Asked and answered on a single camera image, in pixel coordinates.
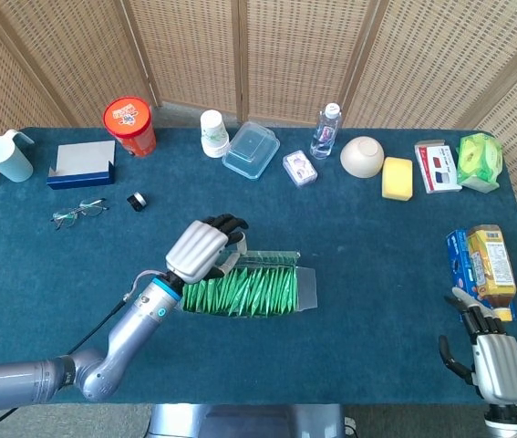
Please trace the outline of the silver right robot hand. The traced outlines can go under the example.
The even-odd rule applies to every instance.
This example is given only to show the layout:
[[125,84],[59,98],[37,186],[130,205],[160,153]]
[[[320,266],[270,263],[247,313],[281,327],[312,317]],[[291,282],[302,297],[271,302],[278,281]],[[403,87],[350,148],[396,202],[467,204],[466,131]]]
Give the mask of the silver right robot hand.
[[517,403],[517,340],[509,335],[499,316],[459,287],[445,300],[460,314],[470,338],[473,365],[454,359],[446,336],[439,336],[443,364],[489,404]]

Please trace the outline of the clear box of green packets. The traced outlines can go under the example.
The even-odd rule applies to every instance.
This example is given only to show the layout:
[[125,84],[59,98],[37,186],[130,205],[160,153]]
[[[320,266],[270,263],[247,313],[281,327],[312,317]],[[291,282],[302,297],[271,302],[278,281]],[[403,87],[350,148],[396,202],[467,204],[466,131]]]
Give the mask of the clear box of green packets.
[[[299,258],[300,253],[297,251],[247,251],[246,255],[241,256],[240,260],[232,269],[232,271],[234,269],[238,271],[246,268],[249,273],[250,271],[254,269],[257,270],[259,268],[268,269],[275,267],[279,268],[281,266],[284,268],[295,267],[297,278],[297,304],[294,313],[297,313],[316,308],[318,305],[315,270],[313,268],[307,268],[298,265]],[[228,313],[220,312],[218,314],[206,314],[204,312],[195,312],[193,314],[203,314],[227,318],[271,318],[293,314],[272,314],[271,312],[271,314],[267,317],[266,315],[261,316],[260,311],[252,316],[249,315],[248,312],[242,316],[237,316],[236,311],[231,315],[228,315]]]

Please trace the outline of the yellow juice bottle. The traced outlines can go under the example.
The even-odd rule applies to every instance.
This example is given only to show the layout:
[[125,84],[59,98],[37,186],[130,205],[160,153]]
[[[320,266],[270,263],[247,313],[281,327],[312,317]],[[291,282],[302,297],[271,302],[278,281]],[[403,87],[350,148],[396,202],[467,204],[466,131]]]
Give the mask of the yellow juice bottle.
[[513,322],[517,287],[501,228],[496,224],[474,226],[467,243],[478,297],[503,322]]

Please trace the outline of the blue snack package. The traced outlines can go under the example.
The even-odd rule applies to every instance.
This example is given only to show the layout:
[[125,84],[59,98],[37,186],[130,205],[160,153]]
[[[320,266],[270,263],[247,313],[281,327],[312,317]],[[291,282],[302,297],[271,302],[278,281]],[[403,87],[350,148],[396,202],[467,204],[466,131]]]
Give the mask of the blue snack package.
[[467,243],[469,230],[457,229],[449,233],[446,237],[453,286],[463,289],[471,297],[481,302],[482,305],[491,309],[488,303],[481,301],[477,294],[475,275],[473,273]]

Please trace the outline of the blue and white card box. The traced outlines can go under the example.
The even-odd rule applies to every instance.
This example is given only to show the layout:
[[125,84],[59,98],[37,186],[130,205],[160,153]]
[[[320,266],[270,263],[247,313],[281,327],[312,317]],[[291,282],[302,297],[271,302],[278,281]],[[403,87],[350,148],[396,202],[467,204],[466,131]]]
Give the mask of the blue and white card box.
[[115,141],[62,144],[47,186],[53,190],[109,185],[115,182]]

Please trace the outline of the clear plastic food container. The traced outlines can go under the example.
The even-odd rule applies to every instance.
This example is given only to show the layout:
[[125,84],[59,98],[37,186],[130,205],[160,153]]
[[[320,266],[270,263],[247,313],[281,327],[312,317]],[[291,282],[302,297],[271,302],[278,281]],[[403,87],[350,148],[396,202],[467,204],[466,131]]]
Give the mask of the clear plastic food container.
[[258,123],[247,121],[236,132],[222,164],[231,171],[255,181],[264,172],[280,148],[274,132]]

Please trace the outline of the white paper cup stack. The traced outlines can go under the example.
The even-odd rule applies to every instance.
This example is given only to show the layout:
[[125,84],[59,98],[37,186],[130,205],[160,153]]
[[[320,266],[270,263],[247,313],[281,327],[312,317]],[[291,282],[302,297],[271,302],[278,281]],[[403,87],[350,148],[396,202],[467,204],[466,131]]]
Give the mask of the white paper cup stack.
[[221,112],[208,109],[200,116],[201,143],[210,158],[221,158],[230,147],[230,137],[225,129]]

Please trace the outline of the thin metal eyeglasses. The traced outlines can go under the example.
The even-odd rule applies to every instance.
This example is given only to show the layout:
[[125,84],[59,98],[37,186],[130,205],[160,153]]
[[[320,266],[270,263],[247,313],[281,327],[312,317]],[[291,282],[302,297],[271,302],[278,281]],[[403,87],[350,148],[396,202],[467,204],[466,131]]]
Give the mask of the thin metal eyeglasses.
[[94,217],[108,209],[105,198],[84,200],[76,207],[53,213],[50,221],[59,230],[62,227],[72,226],[80,216]]

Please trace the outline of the orange red snack tub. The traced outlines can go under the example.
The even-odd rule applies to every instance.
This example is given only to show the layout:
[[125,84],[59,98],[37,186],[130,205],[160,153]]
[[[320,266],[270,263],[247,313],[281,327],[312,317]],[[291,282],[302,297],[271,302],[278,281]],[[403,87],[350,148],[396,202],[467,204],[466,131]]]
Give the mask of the orange red snack tub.
[[145,157],[156,149],[150,106],[145,100],[130,96],[115,99],[102,119],[107,131],[130,154]]

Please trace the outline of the blue table cloth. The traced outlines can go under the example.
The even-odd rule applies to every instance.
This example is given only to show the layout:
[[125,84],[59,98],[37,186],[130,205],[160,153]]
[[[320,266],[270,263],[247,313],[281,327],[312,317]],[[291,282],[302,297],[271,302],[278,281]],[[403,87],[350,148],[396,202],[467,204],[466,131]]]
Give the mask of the blue table cloth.
[[[475,390],[441,362],[438,338],[471,365],[470,341],[445,297],[452,286],[448,233],[496,224],[517,285],[517,202],[510,176],[491,193],[465,189],[381,195],[339,157],[315,163],[297,187],[280,157],[248,180],[207,157],[196,129],[161,129],[149,156],[116,153],[111,185],[47,186],[62,144],[105,141],[106,130],[29,128],[30,179],[0,177],[0,363],[64,354],[89,336],[107,347],[104,317],[196,219],[233,214],[253,250],[297,251],[315,270],[316,308],[276,318],[171,312],[130,363],[115,402],[473,403]],[[134,211],[127,198],[143,195]],[[57,230],[52,214],[105,198],[109,209]],[[517,339],[516,319],[507,327]]]

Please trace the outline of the clear water bottle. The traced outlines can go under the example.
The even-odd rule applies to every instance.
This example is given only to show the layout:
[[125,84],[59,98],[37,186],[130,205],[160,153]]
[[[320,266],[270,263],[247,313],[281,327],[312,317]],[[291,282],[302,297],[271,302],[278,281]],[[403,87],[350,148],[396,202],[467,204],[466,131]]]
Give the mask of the clear water bottle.
[[322,160],[331,154],[341,120],[340,106],[335,102],[326,104],[319,114],[318,123],[310,145],[310,153],[315,159]]

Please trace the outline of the beige bowl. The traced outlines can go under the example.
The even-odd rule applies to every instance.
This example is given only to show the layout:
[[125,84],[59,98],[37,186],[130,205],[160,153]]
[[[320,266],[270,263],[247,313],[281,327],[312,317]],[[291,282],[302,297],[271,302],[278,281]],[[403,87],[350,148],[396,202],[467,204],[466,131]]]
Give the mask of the beige bowl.
[[355,137],[340,152],[342,167],[357,178],[371,178],[377,175],[384,162],[381,144],[368,136]]

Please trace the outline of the green wet wipes pack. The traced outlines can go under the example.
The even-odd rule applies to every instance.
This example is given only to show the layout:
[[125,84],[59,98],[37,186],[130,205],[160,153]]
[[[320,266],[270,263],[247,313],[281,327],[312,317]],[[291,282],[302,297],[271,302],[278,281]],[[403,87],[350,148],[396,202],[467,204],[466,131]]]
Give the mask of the green wet wipes pack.
[[483,132],[462,137],[458,155],[457,184],[480,193],[499,187],[503,158],[501,143],[495,137]]

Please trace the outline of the light blue mug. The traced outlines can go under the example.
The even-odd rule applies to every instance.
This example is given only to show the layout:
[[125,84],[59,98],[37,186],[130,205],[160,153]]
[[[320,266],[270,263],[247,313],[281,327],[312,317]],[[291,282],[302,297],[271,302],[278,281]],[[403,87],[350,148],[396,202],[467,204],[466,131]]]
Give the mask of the light blue mug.
[[33,165],[16,145],[16,139],[28,145],[35,142],[19,130],[0,135],[0,173],[14,183],[21,183],[33,174]]

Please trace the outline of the yellow sponge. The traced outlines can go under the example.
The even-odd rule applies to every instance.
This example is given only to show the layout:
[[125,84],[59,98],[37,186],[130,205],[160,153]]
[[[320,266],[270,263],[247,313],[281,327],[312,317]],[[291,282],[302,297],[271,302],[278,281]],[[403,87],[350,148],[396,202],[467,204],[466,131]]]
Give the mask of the yellow sponge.
[[382,197],[408,201],[413,195],[412,160],[387,157],[382,168]]

